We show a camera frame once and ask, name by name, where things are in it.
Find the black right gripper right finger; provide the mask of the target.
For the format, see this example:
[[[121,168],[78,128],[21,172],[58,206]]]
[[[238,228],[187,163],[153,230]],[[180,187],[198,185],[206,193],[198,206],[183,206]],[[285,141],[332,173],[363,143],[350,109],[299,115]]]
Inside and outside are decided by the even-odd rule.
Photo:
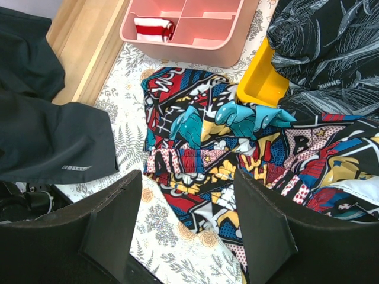
[[[251,283],[378,282],[378,224],[314,212],[242,170],[234,190]]]

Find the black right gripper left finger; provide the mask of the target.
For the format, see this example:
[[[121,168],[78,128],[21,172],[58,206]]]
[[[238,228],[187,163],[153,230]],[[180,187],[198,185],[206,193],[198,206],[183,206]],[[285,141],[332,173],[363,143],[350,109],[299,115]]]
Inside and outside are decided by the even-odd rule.
[[[142,173],[133,170],[55,212],[1,225],[1,282],[130,283],[141,193]]]

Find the colourful comic print shorts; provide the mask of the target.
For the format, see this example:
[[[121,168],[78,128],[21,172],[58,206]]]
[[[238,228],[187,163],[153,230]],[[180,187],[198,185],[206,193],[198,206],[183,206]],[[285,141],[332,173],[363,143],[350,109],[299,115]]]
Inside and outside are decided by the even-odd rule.
[[[189,230],[213,228],[249,279],[236,206],[238,170],[283,197],[340,220],[378,221],[378,92],[305,92],[278,108],[242,103],[237,84],[164,67],[142,81],[145,175]]]

